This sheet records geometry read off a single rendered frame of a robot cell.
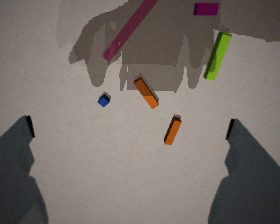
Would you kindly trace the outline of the orange rod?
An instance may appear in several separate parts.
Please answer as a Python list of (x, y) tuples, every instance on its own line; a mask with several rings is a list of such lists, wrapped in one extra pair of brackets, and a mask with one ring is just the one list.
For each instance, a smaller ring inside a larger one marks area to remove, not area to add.
[(134, 81), (134, 85), (139, 90), (141, 95), (144, 97), (144, 99), (147, 101), (149, 106), (154, 109), (155, 107), (159, 106), (159, 103), (153, 93), (150, 91), (142, 77), (139, 77)]
[(173, 140), (178, 132), (178, 129), (181, 125), (182, 121), (178, 117), (173, 117), (171, 120), (171, 123), (169, 125), (169, 128), (167, 130), (167, 133), (164, 137), (164, 143), (167, 145), (172, 145)]

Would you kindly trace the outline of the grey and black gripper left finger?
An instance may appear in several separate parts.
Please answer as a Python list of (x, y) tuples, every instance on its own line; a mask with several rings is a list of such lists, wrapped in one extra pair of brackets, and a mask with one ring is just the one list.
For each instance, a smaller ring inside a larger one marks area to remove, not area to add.
[(48, 224), (46, 204), (30, 170), (35, 162), (30, 115), (0, 137), (0, 224)]

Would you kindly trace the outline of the lime green rod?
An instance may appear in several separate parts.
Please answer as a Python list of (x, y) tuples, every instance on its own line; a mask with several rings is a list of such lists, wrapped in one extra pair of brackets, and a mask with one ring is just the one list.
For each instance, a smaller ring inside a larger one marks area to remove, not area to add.
[(204, 78), (214, 81), (218, 73), (219, 67), (223, 60), (224, 54), (230, 42), (232, 34), (219, 32), (215, 41), (210, 59), (208, 61)]

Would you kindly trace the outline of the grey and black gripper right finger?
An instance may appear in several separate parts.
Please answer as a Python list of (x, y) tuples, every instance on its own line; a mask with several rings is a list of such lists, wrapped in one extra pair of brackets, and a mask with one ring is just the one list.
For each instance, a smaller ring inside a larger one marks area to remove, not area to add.
[(208, 224), (280, 224), (280, 166), (238, 120), (231, 119), (230, 145)]

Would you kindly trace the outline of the small blue block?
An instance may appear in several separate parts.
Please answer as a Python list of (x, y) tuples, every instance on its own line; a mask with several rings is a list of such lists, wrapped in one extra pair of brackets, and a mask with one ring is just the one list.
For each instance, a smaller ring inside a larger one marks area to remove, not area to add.
[(99, 98), (98, 103), (104, 108), (110, 102), (110, 98), (108, 98), (105, 94)]

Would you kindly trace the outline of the magenta rod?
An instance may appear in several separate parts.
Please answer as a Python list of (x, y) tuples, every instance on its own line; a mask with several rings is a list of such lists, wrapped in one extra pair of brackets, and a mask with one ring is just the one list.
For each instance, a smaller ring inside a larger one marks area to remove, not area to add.
[(195, 3), (193, 15), (217, 15), (219, 3)]

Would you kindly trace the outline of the pink rod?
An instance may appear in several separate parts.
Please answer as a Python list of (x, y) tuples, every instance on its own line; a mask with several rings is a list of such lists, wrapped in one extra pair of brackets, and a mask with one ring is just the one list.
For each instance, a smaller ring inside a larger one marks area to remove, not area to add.
[(144, 0), (102, 55), (108, 62), (116, 55), (158, 0)]

